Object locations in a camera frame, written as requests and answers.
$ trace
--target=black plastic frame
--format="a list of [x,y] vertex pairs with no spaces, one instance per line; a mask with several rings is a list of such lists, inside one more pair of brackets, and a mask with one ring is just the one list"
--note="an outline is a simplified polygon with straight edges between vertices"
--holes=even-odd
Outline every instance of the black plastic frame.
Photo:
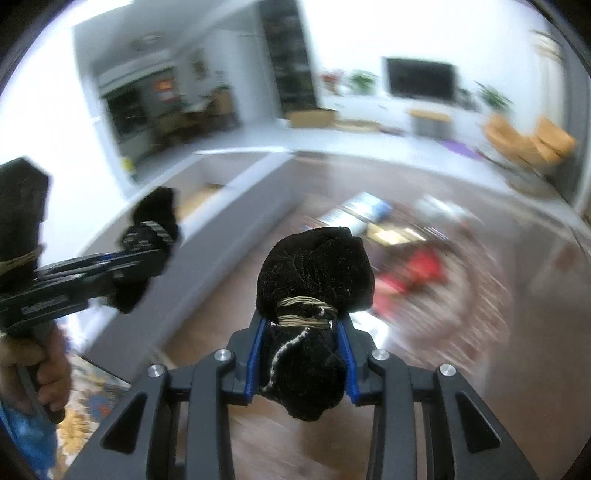
[[[360,355],[348,369],[362,387],[356,405],[372,404],[374,425],[367,480],[417,480],[415,402],[423,407],[427,477],[430,480],[539,480],[503,425],[460,372],[409,367],[372,340],[357,335],[343,317],[349,343]],[[190,367],[151,367],[119,401],[76,457],[66,480],[234,480],[228,405],[248,405],[248,359],[259,353],[258,312],[249,328],[235,332],[225,350]],[[366,383],[375,389],[367,389]],[[178,405],[189,402],[184,469],[174,469]]]
[[[0,19],[0,95],[41,31],[72,2],[73,0],[5,0],[0,5],[0,15],[3,17]],[[588,0],[529,2],[564,35],[591,76],[591,9]],[[0,465],[3,477],[6,475],[6,478],[35,479],[1,423]],[[591,437],[563,480],[589,478]]]

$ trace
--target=potted plant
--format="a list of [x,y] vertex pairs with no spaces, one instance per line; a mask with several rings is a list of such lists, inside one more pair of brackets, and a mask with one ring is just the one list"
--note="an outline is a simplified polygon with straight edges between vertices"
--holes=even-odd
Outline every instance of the potted plant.
[[371,95],[375,90],[377,77],[365,70],[354,70],[349,75],[349,84],[354,92],[360,95]]
[[497,113],[505,113],[513,102],[511,102],[505,95],[501,94],[496,88],[490,85],[483,85],[476,82],[479,86],[480,98],[484,101],[491,109]]
[[337,87],[341,81],[341,79],[343,78],[344,72],[343,70],[327,70],[326,72],[324,72],[322,75],[320,75],[320,78],[322,78],[322,81],[324,82],[324,86],[326,87],[326,89],[334,94],[334,95],[339,95],[339,91],[337,90]]

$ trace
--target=patterned rug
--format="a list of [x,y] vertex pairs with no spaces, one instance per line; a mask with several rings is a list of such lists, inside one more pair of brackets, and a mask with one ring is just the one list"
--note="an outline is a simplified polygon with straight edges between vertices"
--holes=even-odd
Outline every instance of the patterned rug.
[[71,354],[72,394],[66,418],[57,427],[57,462],[51,473],[61,480],[68,467],[130,385]]

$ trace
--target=red object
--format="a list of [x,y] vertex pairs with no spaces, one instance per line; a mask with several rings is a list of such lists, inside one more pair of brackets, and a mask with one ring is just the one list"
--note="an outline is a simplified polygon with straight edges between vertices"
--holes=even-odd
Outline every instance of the red object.
[[417,250],[396,275],[383,273],[375,282],[373,310],[384,319],[391,319],[398,295],[430,282],[445,281],[439,256],[431,248]]
[[431,248],[418,250],[404,266],[405,273],[411,279],[412,286],[421,286],[432,281],[445,280],[443,265]]
[[343,70],[333,70],[332,72],[324,72],[320,77],[326,83],[337,83],[340,82],[344,74]]

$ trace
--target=human hand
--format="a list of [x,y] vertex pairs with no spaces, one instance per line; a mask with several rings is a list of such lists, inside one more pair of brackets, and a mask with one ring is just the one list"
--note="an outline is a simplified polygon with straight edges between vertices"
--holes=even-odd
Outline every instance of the human hand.
[[72,388],[70,364],[59,328],[52,330],[46,350],[32,340],[6,335],[0,338],[0,399],[28,415],[33,415],[34,409],[18,378],[16,366],[37,364],[37,381],[41,385],[38,399],[52,411],[58,411],[67,404]]

